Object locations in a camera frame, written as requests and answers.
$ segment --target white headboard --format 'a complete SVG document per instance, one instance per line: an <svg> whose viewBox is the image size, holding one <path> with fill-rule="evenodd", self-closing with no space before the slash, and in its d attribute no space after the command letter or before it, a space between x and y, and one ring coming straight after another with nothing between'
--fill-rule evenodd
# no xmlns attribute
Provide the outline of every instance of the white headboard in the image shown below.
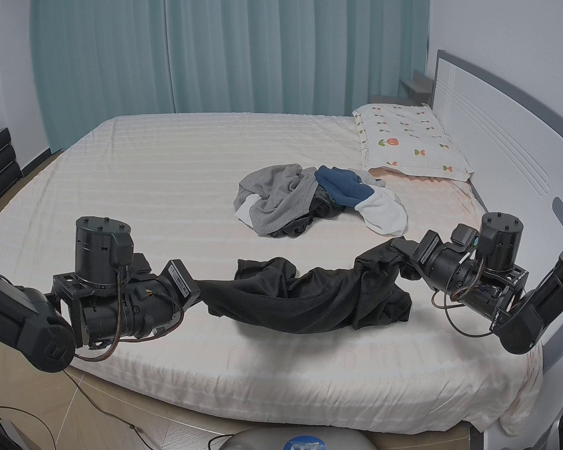
<svg viewBox="0 0 563 450"><path fill-rule="evenodd" d="M563 250L563 118L443 50L432 108L474 169L471 183L483 205L524 223L517 262L530 271L533 289ZM563 354L563 314L542 341L547 368Z"/></svg>

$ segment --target pillowcase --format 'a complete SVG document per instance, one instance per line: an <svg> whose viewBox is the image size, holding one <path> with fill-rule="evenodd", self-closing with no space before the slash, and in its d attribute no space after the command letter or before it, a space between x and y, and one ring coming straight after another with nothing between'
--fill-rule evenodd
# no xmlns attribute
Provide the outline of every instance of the pillowcase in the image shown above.
<svg viewBox="0 0 563 450"><path fill-rule="evenodd" d="M427 105L368 104L353 112L363 169L466 182L472 172L457 145Z"/></svg>

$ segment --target black garment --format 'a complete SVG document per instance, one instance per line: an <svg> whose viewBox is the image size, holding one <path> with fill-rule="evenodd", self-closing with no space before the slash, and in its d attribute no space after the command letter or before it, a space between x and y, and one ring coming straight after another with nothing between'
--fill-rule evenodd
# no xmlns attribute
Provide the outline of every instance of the black garment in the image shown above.
<svg viewBox="0 0 563 450"><path fill-rule="evenodd" d="M308 208L308 214L298 217L284 225L281 229L270 233L272 237L299 236L304 233L316 218L331 218L341 214L345 206L338 205L321 185L317 187L313 200Z"/></svg>
<svg viewBox="0 0 563 450"><path fill-rule="evenodd" d="M281 257L238 260L234 280L196 283L211 315L281 332L310 334L406 322L411 296L394 281L399 270L403 278L420 277L390 242L359 255L350 270L314 268L296 278L296 267Z"/></svg>

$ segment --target light gray cloth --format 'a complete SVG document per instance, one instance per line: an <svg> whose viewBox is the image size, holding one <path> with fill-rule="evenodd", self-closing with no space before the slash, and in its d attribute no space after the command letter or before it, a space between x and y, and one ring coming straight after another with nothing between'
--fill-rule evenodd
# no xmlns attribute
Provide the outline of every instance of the light gray cloth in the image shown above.
<svg viewBox="0 0 563 450"><path fill-rule="evenodd" d="M371 173L367 170L355 170L355 169L348 169L351 172L355 172L357 176L361 178L361 182L365 185L369 185L370 187L381 187L384 188L386 186L386 180L376 180Z"/></svg>
<svg viewBox="0 0 563 450"><path fill-rule="evenodd" d="M251 193L260 195L263 199L250 207L252 228L259 236L276 232L308 213L319 186L315 170L292 163L249 173L240 181L233 208L237 212Z"/></svg>

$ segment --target curtain fold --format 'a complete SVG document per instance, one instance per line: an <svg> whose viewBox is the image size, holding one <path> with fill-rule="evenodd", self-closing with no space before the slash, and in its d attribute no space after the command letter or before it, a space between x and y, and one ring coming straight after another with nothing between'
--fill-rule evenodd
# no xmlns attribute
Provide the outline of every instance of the curtain fold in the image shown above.
<svg viewBox="0 0 563 450"><path fill-rule="evenodd" d="M117 115L349 115L424 70L429 0L32 0L52 150Z"/></svg>

